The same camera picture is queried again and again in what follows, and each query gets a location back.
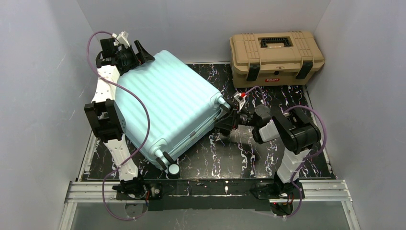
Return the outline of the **light blue suitcase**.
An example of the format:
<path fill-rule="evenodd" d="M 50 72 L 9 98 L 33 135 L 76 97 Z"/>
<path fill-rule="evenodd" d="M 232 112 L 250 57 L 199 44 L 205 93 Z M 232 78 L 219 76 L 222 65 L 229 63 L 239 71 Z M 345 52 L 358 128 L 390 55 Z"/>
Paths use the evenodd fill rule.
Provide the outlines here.
<path fill-rule="evenodd" d="M 221 92 L 181 60 L 163 50 L 155 61 L 123 74 L 116 101 L 126 120 L 126 137 L 158 169 L 169 166 L 213 129 L 227 102 Z"/>

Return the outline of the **tan plastic toolbox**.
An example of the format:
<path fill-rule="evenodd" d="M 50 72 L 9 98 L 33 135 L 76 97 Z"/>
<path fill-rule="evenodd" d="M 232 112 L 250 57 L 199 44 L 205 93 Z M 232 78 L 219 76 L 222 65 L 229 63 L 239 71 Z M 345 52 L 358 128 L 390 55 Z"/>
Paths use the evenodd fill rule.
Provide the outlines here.
<path fill-rule="evenodd" d="M 235 88 L 305 85 L 325 63 L 310 31 L 235 34 L 229 42 Z"/>

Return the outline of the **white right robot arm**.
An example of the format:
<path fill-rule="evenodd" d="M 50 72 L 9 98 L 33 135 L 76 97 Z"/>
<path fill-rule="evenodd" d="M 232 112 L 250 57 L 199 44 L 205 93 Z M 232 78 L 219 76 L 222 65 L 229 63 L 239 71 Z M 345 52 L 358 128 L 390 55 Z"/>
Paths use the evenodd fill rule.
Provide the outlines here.
<path fill-rule="evenodd" d="M 252 127 L 252 137 L 258 144 L 280 138 L 284 144 L 284 156 L 274 180 L 281 183 L 293 183 L 310 150 L 318 143 L 325 130 L 320 130 L 305 110 L 313 109 L 296 105 L 286 111 L 272 110 L 266 105 L 259 105 L 253 112 L 236 105 L 220 105 L 225 113 L 215 121 L 215 128 L 228 135 L 240 125 Z"/>

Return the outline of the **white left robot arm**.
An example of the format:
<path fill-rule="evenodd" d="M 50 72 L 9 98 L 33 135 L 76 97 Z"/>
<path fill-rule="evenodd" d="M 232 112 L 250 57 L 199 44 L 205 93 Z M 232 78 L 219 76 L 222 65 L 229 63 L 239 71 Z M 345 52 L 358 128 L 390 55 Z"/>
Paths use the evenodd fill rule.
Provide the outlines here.
<path fill-rule="evenodd" d="M 102 50 L 89 65 L 98 77 L 96 91 L 84 111 L 95 137 L 109 150 L 122 183 L 138 178 L 138 167 L 132 160 L 126 143 L 126 120 L 116 101 L 118 89 L 135 96 L 118 84 L 119 78 L 130 70 L 154 61 L 138 40 L 131 45 L 123 35 L 112 35 L 100 41 Z"/>

